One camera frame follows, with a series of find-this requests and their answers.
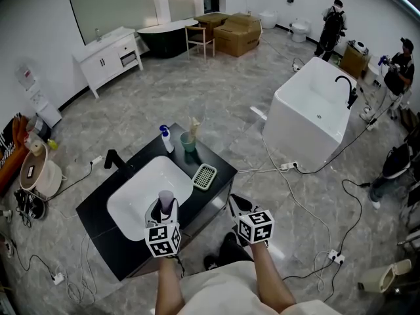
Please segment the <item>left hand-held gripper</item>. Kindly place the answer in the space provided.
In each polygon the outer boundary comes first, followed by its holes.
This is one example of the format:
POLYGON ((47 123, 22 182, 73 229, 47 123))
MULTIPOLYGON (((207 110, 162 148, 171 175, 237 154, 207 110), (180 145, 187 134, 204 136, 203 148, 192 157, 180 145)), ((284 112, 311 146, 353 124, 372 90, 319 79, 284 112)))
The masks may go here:
POLYGON ((181 232, 176 198, 171 202, 171 214, 165 220, 161 220, 161 201, 157 198, 146 211, 145 225, 144 239, 154 258, 170 257, 179 252, 181 232))

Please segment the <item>grey soap bar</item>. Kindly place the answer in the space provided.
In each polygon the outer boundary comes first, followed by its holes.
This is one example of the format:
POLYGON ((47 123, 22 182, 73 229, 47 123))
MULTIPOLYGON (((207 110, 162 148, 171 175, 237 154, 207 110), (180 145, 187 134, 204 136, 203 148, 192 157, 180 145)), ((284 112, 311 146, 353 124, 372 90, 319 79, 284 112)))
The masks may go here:
POLYGON ((172 210, 172 202, 174 200, 174 194, 170 190, 162 190, 159 192, 158 197, 161 203, 161 212, 164 215, 170 215, 172 210))

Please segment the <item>pale slatted soap dish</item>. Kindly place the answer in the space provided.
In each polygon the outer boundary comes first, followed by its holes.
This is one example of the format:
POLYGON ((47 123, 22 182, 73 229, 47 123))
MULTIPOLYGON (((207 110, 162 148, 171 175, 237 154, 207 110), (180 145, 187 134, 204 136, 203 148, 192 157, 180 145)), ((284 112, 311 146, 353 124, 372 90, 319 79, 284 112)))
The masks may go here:
POLYGON ((192 178, 193 186, 207 191, 217 175, 217 169, 206 163, 202 163, 192 178))

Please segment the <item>person's right forearm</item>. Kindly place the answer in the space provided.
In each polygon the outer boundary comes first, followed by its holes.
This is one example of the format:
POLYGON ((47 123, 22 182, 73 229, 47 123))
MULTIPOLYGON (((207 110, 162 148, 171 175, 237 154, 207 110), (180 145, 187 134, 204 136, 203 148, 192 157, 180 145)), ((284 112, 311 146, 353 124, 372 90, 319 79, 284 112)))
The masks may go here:
POLYGON ((250 245, 255 264, 257 289, 262 303, 281 314, 296 304, 296 300, 278 273, 265 244, 250 245))

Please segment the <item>person's left forearm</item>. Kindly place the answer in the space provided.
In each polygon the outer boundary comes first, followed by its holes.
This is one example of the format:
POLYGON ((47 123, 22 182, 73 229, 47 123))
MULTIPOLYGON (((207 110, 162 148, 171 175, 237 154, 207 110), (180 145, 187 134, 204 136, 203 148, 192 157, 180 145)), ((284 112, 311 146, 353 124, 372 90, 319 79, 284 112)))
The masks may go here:
POLYGON ((177 315, 184 307, 179 278, 173 259, 159 259, 155 315, 177 315))

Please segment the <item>white rectangular sink basin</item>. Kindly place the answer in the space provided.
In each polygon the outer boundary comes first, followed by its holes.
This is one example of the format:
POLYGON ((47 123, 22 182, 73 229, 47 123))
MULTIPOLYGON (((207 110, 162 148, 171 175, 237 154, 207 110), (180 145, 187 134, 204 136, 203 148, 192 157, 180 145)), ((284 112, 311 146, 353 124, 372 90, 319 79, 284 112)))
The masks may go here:
POLYGON ((127 239, 144 239, 146 211, 162 190, 171 191, 179 204, 193 192, 192 179, 166 156, 152 159, 109 197, 107 210, 127 239))

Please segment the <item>person's black trousers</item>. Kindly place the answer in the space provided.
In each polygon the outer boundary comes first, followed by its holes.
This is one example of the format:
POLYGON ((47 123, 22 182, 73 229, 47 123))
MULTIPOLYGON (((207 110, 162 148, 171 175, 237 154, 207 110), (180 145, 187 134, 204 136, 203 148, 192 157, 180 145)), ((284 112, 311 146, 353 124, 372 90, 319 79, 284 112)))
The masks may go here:
POLYGON ((225 235, 217 257, 217 265, 225 266, 240 261, 251 261, 253 259, 238 243, 235 233, 229 232, 225 235))

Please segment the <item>dark vanity cabinet black top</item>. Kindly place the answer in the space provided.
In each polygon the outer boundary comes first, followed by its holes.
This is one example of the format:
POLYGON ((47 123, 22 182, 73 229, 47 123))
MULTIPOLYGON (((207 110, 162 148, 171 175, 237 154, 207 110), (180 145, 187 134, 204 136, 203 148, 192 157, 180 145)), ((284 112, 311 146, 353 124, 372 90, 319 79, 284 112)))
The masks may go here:
MULTIPOLYGON (((194 152, 185 152, 180 142, 180 135, 184 129, 174 123, 169 130, 172 134, 171 140, 175 145, 174 152, 167 153, 161 139, 156 137, 137 152, 128 164, 134 170, 140 171, 154 157, 167 156, 189 177, 195 174, 202 163, 207 163, 217 169, 217 175, 209 189, 206 191, 193 189, 192 194, 181 205, 182 240, 180 246, 185 248, 225 208, 238 171, 202 142, 197 143, 194 152)), ((124 236, 106 208, 108 199, 126 181, 123 171, 115 171, 76 209, 94 246, 119 281, 148 274, 157 269, 145 241, 132 241, 124 236)))

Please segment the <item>white spray bottle blue cap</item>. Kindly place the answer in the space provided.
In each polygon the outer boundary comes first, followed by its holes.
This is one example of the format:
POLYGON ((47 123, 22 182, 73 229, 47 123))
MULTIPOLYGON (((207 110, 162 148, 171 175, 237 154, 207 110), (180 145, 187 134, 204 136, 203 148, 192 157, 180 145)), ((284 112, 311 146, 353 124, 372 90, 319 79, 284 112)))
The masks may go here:
POLYGON ((175 147, 173 146, 173 143, 171 142, 171 132, 169 130, 169 127, 167 125, 161 125, 159 127, 160 133, 161 133, 161 139, 164 143, 165 149, 170 154, 174 151, 175 147))

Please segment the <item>large cardboard box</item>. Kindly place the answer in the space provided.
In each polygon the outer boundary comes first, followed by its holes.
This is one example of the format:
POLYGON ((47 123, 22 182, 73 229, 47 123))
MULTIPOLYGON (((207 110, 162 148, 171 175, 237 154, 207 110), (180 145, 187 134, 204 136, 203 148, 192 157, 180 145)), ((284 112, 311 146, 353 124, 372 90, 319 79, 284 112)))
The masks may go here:
POLYGON ((236 13, 216 27, 213 33, 216 51, 240 57, 259 44, 262 26, 258 18, 236 13))

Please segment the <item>dark green oval bathtub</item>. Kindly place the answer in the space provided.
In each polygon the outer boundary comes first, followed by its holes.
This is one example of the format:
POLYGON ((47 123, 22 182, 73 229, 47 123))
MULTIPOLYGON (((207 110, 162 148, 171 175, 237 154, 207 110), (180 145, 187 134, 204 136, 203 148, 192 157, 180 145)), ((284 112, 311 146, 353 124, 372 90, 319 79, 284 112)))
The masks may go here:
POLYGON ((196 26, 194 18, 178 20, 157 26, 142 28, 136 32, 147 45, 153 56, 172 58, 186 52, 186 26, 196 26))

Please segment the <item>wooden chair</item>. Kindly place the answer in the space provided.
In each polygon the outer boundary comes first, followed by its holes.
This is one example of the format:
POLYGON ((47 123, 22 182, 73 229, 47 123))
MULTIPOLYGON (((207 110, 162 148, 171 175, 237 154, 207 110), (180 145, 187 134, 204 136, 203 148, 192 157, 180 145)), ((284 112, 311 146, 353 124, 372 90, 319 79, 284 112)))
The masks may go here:
POLYGON ((211 46, 211 53, 215 56, 215 38, 207 37, 207 30, 201 26, 185 26, 186 51, 190 59, 190 45, 195 45, 197 50, 203 49, 204 60, 207 61, 207 47, 211 46))

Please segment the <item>small cardboard box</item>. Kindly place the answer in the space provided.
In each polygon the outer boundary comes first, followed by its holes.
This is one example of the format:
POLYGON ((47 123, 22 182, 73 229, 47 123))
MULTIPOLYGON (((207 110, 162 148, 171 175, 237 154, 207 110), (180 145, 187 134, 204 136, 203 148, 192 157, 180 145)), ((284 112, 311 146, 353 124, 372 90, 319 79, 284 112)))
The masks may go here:
POLYGON ((358 79, 365 70, 370 59, 369 49, 360 52, 348 44, 340 61, 339 67, 354 79, 358 79))

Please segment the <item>white toilet with tank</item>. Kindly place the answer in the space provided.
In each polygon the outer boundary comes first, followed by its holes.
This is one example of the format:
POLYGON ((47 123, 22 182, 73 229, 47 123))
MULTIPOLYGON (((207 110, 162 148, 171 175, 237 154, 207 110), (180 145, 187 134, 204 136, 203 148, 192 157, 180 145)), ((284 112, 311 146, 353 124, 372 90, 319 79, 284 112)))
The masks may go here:
POLYGON ((311 22, 304 18, 296 18, 291 23, 292 41, 302 43, 306 41, 307 35, 310 33, 311 22))

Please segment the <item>round white toilet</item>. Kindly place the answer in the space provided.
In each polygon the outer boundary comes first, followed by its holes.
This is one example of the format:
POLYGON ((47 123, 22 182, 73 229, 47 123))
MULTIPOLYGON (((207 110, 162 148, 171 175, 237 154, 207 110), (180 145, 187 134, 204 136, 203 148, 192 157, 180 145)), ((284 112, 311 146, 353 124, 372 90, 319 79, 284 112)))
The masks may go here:
POLYGON ((263 29, 273 29, 278 22, 278 13, 274 10, 265 10, 259 13, 259 19, 263 29))

